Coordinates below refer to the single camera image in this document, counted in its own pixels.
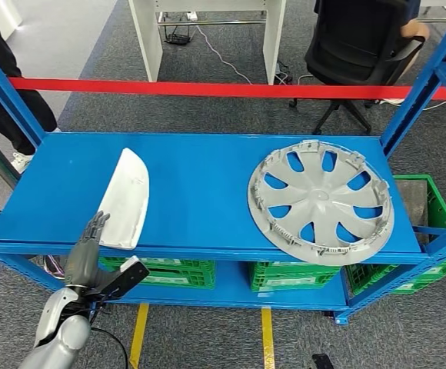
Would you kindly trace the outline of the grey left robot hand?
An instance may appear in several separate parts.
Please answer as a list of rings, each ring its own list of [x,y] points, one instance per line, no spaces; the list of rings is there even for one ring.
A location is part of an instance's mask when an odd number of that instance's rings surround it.
[[[120,275],[120,271],[98,269],[99,242],[109,218],[110,214],[98,211],[86,224],[67,259],[66,287],[79,288],[83,294],[101,294]]]

